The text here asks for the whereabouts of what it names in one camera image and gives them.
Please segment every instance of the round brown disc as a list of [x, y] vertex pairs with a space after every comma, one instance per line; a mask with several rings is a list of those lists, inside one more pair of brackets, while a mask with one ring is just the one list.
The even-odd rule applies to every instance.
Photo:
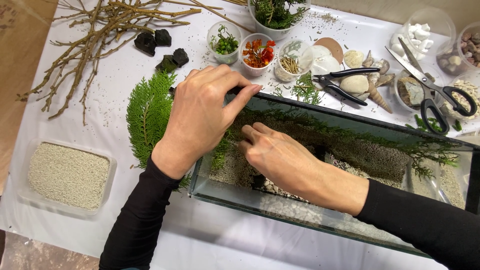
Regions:
[[331, 37], [323, 37], [315, 42], [314, 45], [322, 45], [330, 50], [332, 56], [338, 61], [339, 64], [343, 62], [343, 49], [342, 46]]

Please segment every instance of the table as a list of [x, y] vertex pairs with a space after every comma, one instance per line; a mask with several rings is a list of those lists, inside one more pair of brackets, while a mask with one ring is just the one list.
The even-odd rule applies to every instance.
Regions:
[[[94, 5], [95, 1], [86, 3]], [[254, 28], [248, 10], [220, 0], [204, 1], [204, 4], [224, 6], [222, 14]], [[164, 3], [162, 10], [177, 11], [182, 6]], [[399, 70], [383, 48], [390, 33], [400, 25], [366, 18], [346, 12], [312, 7], [318, 17], [328, 12], [339, 22], [327, 25], [310, 15], [298, 27], [292, 38], [309, 40], [320, 37], [336, 38], [340, 44], [363, 52], [372, 50], [375, 59], [388, 59], [392, 70]], [[55, 17], [70, 14], [57, 9]], [[10, 166], [10, 175], [0, 202], [0, 229], [18, 233], [36, 240], [57, 245], [75, 252], [99, 257], [108, 233], [138, 181], [141, 169], [130, 169], [138, 164], [129, 148], [125, 122], [126, 106], [131, 89], [142, 77], [149, 78], [154, 67], [164, 54], [176, 48], [184, 48], [191, 61], [178, 70], [177, 83], [190, 69], [215, 64], [212, 55], [206, 55], [207, 30], [222, 20], [205, 10], [184, 18], [189, 26], [168, 28], [172, 35], [172, 46], [158, 47], [155, 57], [149, 57], [128, 43], [120, 51], [100, 62], [98, 76], [90, 89], [87, 100], [87, 126], [82, 125], [82, 106], [78, 103], [80, 91], [74, 95], [70, 107], [63, 115], [47, 120], [49, 115], [63, 105], [67, 89], [64, 88], [54, 99], [50, 113], [40, 113], [42, 102], [37, 97], [29, 99], [22, 125], [15, 143]], [[167, 24], [157, 23], [158, 29]], [[55, 21], [47, 40], [70, 41], [83, 36], [87, 26], [69, 28], [67, 23]], [[43, 71], [64, 52], [63, 48], [46, 44], [36, 73], [34, 86], [41, 82]], [[433, 63], [433, 59], [424, 62]], [[232, 65], [239, 69], [240, 62]], [[252, 82], [266, 85], [275, 81], [273, 70], [252, 78]], [[273, 87], [264, 91], [272, 92]], [[386, 94], [384, 99], [391, 101]], [[361, 110], [345, 106], [343, 111], [374, 117], [392, 123], [413, 124], [413, 117], [397, 108], [389, 115], [372, 101]], [[340, 109], [338, 100], [326, 94], [322, 106]], [[93, 220], [65, 217], [20, 203], [16, 197], [16, 178], [19, 175], [28, 142], [36, 137], [49, 138], [77, 144], [105, 152], [116, 158], [118, 168], [108, 202]], [[174, 193], [167, 207], [158, 246], [152, 261], [152, 269], [445, 269], [427, 258], [421, 258], [361, 242], [304, 229], [217, 205], [197, 201], [186, 196], [186, 191]]]

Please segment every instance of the woman's left hand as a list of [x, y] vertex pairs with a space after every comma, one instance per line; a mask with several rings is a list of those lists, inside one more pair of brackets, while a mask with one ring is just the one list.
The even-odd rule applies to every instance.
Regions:
[[[225, 94], [244, 87], [225, 107]], [[178, 84], [163, 138], [152, 160], [167, 176], [180, 179], [205, 153], [212, 150], [238, 113], [262, 89], [227, 65], [192, 70]]]

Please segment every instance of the glass aquarium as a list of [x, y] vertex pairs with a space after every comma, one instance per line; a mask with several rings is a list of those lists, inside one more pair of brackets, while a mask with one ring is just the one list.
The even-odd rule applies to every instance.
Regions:
[[[225, 102], [235, 94], [229, 92]], [[237, 149], [240, 128], [254, 122], [290, 135], [318, 159], [350, 173], [479, 212], [479, 146], [263, 93], [250, 100], [220, 144], [196, 163], [191, 197], [426, 256], [396, 236], [348, 214], [313, 205], [265, 179]]]

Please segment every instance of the scissors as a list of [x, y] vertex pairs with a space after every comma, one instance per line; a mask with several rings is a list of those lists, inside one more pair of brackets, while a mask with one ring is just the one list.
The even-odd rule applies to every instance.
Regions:
[[335, 93], [341, 95], [343, 98], [348, 99], [352, 102], [355, 102], [362, 106], [367, 106], [365, 101], [362, 101], [349, 93], [345, 92], [341, 87], [337, 86], [336, 84], [332, 83], [330, 80], [335, 78], [341, 78], [345, 76], [350, 76], [354, 74], [362, 74], [362, 73], [372, 73], [372, 72], [379, 72], [379, 68], [353, 68], [353, 69], [346, 69], [339, 72], [330, 72], [327, 75], [313, 75], [315, 77], [313, 79], [314, 82], [318, 82], [322, 87], [328, 87], [331, 90], [335, 91]]
[[[440, 110], [435, 105], [433, 101], [432, 94], [430, 93], [430, 89], [435, 90], [438, 92], [443, 98], [445, 98], [450, 104], [453, 106], [453, 110], [458, 112], [460, 115], [463, 116], [472, 116], [477, 112], [477, 104], [473, 100], [473, 98], [467, 94], [465, 91], [458, 89], [456, 87], [451, 86], [437, 86], [434, 84], [424, 73], [422, 68], [420, 67], [418, 61], [413, 56], [412, 52], [407, 48], [405, 43], [402, 39], [398, 39], [400, 44], [402, 45], [405, 54], [407, 55], [408, 61], [404, 60], [394, 51], [389, 49], [387, 46], [385, 48], [392, 54], [392, 56], [410, 73], [412, 76], [422, 84], [424, 99], [420, 104], [420, 114], [423, 122], [427, 126], [428, 130], [433, 134], [437, 135], [445, 135], [450, 130], [450, 126], [448, 125], [447, 119], [445, 116], [440, 113]], [[470, 111], [468, 111], [465, 107], [463, 107], [453, 96], [452, 93], [455, 92], [461, 96], [463, 96], [468, 103], [470, 104]], [[441, 131], [435, 130], [430, 122], [428, 121], [427, 117], [427, 110], [430, 109], [437, 120]]]

